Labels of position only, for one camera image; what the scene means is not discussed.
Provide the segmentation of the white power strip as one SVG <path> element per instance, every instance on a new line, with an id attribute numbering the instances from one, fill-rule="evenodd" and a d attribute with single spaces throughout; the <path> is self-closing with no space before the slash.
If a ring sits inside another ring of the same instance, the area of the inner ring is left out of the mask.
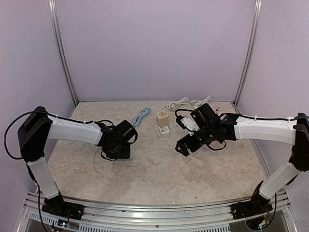
<path id="1" fill-rule="evenodd" d="M 168 137 L 170 137 L 169 125 L 159 127 L 157 122 L 156 122 L 156 125 L 157 125 L 157 128 L 158 128 L 158 131 L 159 131 L 159 134 L 160 134 L 161 138 L 168 138 Z"/>

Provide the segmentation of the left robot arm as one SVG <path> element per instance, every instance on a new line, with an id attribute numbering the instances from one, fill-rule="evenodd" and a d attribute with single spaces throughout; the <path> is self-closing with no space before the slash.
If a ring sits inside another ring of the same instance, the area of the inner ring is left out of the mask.
<path id="1" fill-rule="evenodd" d="M 20 156 L 12 155 L 7 145 L 9 129 L 19 120 L 25 121 L 17 130 Z M 67 203 L 57 187 L 45 159 L 45 146 L 49 140 L 70 141 L 97 146 L 101 157 L 108 161 L 130 158 L 131 145 L 137 141 L 138 132 L 127 120 L 117 125 L 109 120 L 79 121 L 52 114 L 38 106 L 15 118 L 3 136 L 4 149 L 14 160 L 23 160 L 29 174 L 44 196 L 44 205 L 57 215 L 67 211 Z"/>

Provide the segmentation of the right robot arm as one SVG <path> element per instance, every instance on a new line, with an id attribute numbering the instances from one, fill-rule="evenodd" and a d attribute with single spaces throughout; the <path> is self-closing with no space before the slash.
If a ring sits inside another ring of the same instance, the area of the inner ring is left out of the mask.
<path id="1" fill-rule="evenodd" d="M 176 151 L 187 157 L 202 146 L 210 150 L 211 143 L 226 144 L 236 140 L 262 140 L 288 144 L 292 147 L 288 161 L 270 177 L 261 181 L 248 201 L 231 205 L 234 219 L 270 212 L 270 200 L 284 186 L 309 169 L 309 117 L 299 113 L 295 117 L 274 118 L 246 116 L 236 113 L 217 114 L 209 104 L 190 110 L 190 117 L 175 111 L 176 122 L 188 135 L 176 143 Z"/>

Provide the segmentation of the beige cube socket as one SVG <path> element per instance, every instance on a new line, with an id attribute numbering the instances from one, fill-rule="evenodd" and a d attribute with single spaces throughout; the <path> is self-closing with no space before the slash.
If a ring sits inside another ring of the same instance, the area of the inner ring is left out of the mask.
<path id="1" fill-rule="evenodd" d="M 160 111 L 155 114 L 156 122 L 159 127 L 166 126 L 169 124 L 169 115 L 165 111 Z"/>

